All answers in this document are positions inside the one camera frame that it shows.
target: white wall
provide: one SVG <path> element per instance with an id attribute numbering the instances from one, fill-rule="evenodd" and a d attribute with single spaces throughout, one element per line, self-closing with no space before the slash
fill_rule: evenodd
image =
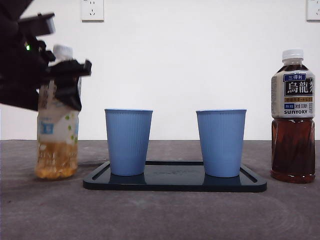
<path id="1" fill-rule="evenodd" d="M 80 0 L 34 0 L 56 33 L 92 61 L 82 81 L 79 139 L 106 139 L 104 108 L 153 109 L 153 140 L 199 139 L 195 110 L 246 108 L 245 139 L 271 139 L 271 76 L 300 47 L 320 79 L 320 23 L 304 0 L 105 0 L 103 23 L 82 23 Z M 316 85 L 316 103 L 320 99 Z M 316 138 L 320 139 L 319 111 Z M 1 105 L 2 139 L 36 139 L 37 113 Z"/>

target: cup rim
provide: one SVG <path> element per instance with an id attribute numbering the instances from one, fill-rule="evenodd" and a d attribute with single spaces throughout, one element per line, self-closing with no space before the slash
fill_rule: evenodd
<path id="1" fill-rule="evenodd" d="M 105 108 L 105 112 L 109 111 L 128 111 L 128 112 L 153 112 L 149 109 L 128 109 L 128 108 Z"/>
<path id="2" fill-rule="evenodd" d="M 231 109 L 207 109 L 207 110 L 197 110 L 196 113 L 206 113 L 206 112 L 212 112 L 212 113 L 220 113 L 220 112 L 246 112 L 247 109 L 244 108 L 231 108 Z"/>

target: white bottle cap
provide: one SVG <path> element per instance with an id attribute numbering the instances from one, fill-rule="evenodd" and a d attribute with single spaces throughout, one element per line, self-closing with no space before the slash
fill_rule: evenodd
<path id="1" fill-rule="evenodd" d="M 301 48 L 285 50 L 282 53 L 282 61 L 286 59 L 304 59 L 304 51 Z"/>
<path id="2" fill-rule="evenodd" d="M 71 47 L 55 44 L 53 46 L 53 55 L 59 60 L 71 60 L 73 56 L 73 51 Z"/>

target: gray table surface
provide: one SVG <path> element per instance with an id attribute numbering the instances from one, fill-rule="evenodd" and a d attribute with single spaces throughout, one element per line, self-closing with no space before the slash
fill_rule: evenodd
<path id="1" fill-rule="evenodd" d="M 271 178 L 270 141 L 243 147 L 242 163 L 267 180 L 260 193 L 87 190 L 82 179 L 108 159 L 106 141 L 79 141 L 78 172 L 52 182 L 34 176 L 35 141 L 0 147 L 1 240 L 320 239 L 319 178 Z M 147 159 L 201 161 L 200 143 L 150 141 Z"/>

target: wall socket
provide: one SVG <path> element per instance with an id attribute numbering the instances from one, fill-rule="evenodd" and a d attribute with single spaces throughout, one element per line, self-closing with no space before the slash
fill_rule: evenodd
<path id="1" fill-rule="evenodd" d="M 306 20 L 320 21 L 320 0 L 306 0 Z"/>
<path id="2" fill-rule="evenodd" d="M 81 20 L 83 22 L 103 22 L 104 0 L 81 0 Z"/>

